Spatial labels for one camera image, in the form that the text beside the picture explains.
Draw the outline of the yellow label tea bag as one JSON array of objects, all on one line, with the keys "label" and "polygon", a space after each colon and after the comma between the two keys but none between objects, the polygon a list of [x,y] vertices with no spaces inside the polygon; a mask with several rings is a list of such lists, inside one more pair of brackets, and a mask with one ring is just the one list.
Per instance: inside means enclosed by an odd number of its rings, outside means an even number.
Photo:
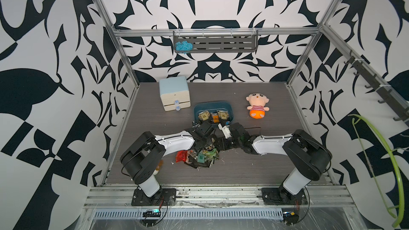
[{"label": "yellow label tea bag", "polygon": [[206,110],[206,111],[203,111],[203,112],[201,112],[201,113],[198,114],[198,118],[199,118],[199,120],[201,120],[201,121],[209,120],[210,117],[211,117],[211,114],[210,114],[210,112],[207,111],[207,110]]}]

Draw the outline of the green pattern tea bag pile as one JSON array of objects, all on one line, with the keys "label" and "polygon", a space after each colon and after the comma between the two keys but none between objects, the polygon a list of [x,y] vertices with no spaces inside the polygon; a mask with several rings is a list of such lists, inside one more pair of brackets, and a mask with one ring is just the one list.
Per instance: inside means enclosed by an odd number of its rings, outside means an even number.
[{"label": "green pattern tea bag pile", "polygon": [[201,151],[190,150],[187,152],[187,159],[184,163],[194,169],[210,168],[218,159],[219,151],[216,148]]}]

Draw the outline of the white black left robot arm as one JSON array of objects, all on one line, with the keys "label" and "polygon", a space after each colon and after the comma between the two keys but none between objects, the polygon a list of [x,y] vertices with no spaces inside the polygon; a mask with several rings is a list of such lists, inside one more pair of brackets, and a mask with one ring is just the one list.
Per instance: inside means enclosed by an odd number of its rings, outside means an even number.
[{"label": "white black left robot arm", "polygon": [[215,127],[208,122],[170,135],[144,132],[120,157],[121,173],[128,176],[146,198],[161,195],[161,186],[154,176],[163,157],[184,150],[199,150],[212,141]]}]

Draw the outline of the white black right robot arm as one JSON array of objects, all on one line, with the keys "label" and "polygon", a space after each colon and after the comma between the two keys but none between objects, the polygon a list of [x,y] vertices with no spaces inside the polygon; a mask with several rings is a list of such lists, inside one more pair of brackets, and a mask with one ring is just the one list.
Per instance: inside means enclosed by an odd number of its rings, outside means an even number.
[{"label": "white black right robot arm", "polygon": [[295,169],[278,188],[281,200],[298,196],[311,181],[318,181],[327,172],[331,152],[302,129],[284,136],[250,135],[239,123],[218,125],[227,142],[248,154],[286,155]]}]

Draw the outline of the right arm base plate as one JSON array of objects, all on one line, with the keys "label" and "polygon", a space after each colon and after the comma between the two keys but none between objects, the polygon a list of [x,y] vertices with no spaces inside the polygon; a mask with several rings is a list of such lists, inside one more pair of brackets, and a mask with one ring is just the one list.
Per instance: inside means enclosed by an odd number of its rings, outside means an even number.
[{"label": "right arm base plate", "polygon": [[265,205],[301,205],[302,203],[308,204],[306,194],[304,190],[301,190],[296,195],[291,194],[284,187],[268,188],[263,187],[261,189],[262,199]]}]

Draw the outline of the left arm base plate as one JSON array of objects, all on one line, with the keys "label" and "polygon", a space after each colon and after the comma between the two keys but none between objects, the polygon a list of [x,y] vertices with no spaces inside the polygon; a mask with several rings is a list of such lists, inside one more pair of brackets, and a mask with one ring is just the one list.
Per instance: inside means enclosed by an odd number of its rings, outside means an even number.
[{"label": "left arm base plate", "polygon": [[161,201],[164,200],[162,205],[167,204],[172,206],[176,200],[175,188],[160,188],[152,197],[148,197],[141,188],[137,188],[133,193],[131,205],[137,206],[159,206]]}]

